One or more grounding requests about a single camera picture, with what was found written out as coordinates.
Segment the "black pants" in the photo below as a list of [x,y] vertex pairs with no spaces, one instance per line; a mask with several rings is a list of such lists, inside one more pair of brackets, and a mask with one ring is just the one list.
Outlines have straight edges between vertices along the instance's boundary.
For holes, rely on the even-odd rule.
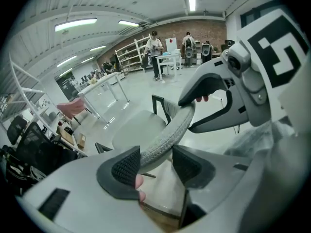
[[192,66],[192,57],[185,59],[185,66],[187,66],[187,67]]
[[155,73],[155,78],[159,77],[159,67],[157,66],[157,61],[156,61],[156,57],[151,57],[152,59],[152,66],[154,67],[154,73]]

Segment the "gray floor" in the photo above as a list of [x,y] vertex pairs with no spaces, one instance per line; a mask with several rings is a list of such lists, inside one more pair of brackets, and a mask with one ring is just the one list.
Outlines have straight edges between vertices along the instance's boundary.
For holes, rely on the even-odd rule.
[[[96,89],[88,99],[91,101],[100,115],[110,120],[106,126],[101,120],[90,113],[84,112],[86,118],[82,121],[75,133],[81,132],[86,136],[85,152],[88,155],[98,154],[94,144],[96,142],[112,148],[111,140],[115,132],[133,115],[141,110],[153,111],[151,95],[155,94],[174,102],[178,102],[182,88],[196,71],[196,68],[183,68],[177,72],[177,82],[173,82],[173,74],[164,77],[165,83],[153,81],[153,72],[130,73],[122,80],[123,88],[130,99],[128,103],[121,93],[117,84],[113,85],[119,100],[115,101],[107,89]],[[196,122],[208,115],[221,110],[226,105],[224,91],[216,91],[208,102],[196,103],[195,115],[192,122]],[[158,114],[164,119],[161,105],[158,103]],[[241,131],[249,128],[249,124],[241,126]],[[187,131],[182,138],[180,145],[188,147],[216,151],[213,147],[221,146],[235,136],[233,128],[219,130],[209,133],[194,134]],[[144,177],[144,184],[141,189],[146,193],[146,204],[176,216],[180,215],[183,203],[184,188],[179,181],[170,161],[165,161],[156,169],[150,171],[156,175],[156,179]]]
[[[94,90],[87,98],[100,115],[102,115],[107,121],[112,121],[109,126],[106,126],[104,122],[98,120],[87,112],[83,112],[83,115],[78,116],[78,118],[86,116],[82,121],[81,126],[76,129],[76,133],[81,132],[86,136],[85,152],[88,155],[97,154],[94,146],[95,142],[99,142],[112,148],[112,137],[127,120],[141,110],[153,110],[151,99],[152,94],[178,102],[182,88],[193,75],[195,70],[196,68],[183,68],[177,72],[177,82],[173,82],[173,75],[169,75],[164,77],[165,83],[153,81],[152,71],[146,73],[143,71],[130,73],[121,81],[122,86],[130,99],[129,103],[127,103],[117,84],[113,85],[113,89],[118,96],[118,101],[114,100],[112,94],[107,89],[99,88]],[[217,97],[223,98],[223,106],[226,105],[225,92],[216,91],[213,96],[210,96],[208,102],[196,103],[193,122],[222,109],[222,104]],[[157,107],[158,114],[165,119],[159,103]],[[233,128],[202,134],[194,134],[187,131],[181,140],[180,145],[197,149],[209,149],[232,139],[234,136],[235,132]]]

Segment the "pink chair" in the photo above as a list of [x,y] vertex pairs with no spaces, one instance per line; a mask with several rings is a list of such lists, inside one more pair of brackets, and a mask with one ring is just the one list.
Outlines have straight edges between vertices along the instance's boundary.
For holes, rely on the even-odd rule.
[[70,120],[73,118],[81,125],[75,115],[79,114],[83,110],[89,111],[85,106],[81,98],[76,98],[72,102],[69,103],[59,103],[56,106],[66,117]]

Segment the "brick wall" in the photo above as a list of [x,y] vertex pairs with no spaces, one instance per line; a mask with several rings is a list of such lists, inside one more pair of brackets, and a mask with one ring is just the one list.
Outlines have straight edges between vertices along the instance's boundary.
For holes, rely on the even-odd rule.
[[201,42],[210,41],[214,47],[218,48],[218,52],[221,50],[220,45],[225,43],[226,39],[226,25],[224,21],[217,20],[188,20],[181,22],[173,22],[151,29],[147,29],[143,32],[135,34],[134,36],[120,42],[112,49],[108,50],[101,57],[97,59],[99,65],[103,62],[110,62],[110,57],[115,54],[115,50],[120,49],[132,42],[134,39],[139,40],[142,36],[147,37],[151,31],[156,30],[158,37],[161,39],[161,43],[166,51],[165,39],[171,38],[175,35],[177,40],[177,48],[181,49],[182,39],[186,36],[186,32],[190,32],[195,40]]

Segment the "table leg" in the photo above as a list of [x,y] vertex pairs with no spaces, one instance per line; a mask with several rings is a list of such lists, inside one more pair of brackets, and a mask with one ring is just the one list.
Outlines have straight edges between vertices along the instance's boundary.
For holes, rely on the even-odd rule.
[[167,69],[167,75],[169,75],[170,74],[170,71],[169,71],[169,69],[170,69],[171,67],[170,67],[170,65],[166,65],[166,69]]
[[104,123],[107,123],[107,121],[95,110],[95,108],[92,106],[92,104],[88,101],[88,99],[85,96],[83,97],[81,96],[80,98],[87,105],[90,111],[97,117],[97,119],[101,119],[104,121]]
[[161,73],[161,68],[160,68],[159,59],[156,59],[156,62],[157,62],[157,68],[159,69],[160,80],[162,80],[162,73]]
[[173,58],[173,62],[174,62],[174,82],[177,81],[177,65],[176,65],[176,58]]
[[111,91],[112,95],[114,96],[115,100],[118,101],[118,97],[117,97],[116,93],[113,91],[111,85],[109,84],[109,81],[107,81],[106,84],[107,84],[109,90]]
[[118,82],[118,84],[119,84],[119,86],[120,86],[120,88],[121,88],[121,91],[122,91],[123,95],[125,96],[126,101],[129,102],[130,100],[127,98],[127,96],[126,96],[126,94],[125,94],[125,92],[124,92],[124,90],[123,90],[123,87],[122,87],[122,85],[121,85],[121,82],[120,82],[120,79],[119,79],[118,76],[116,76],[116,80],[117,80],[117,82]]

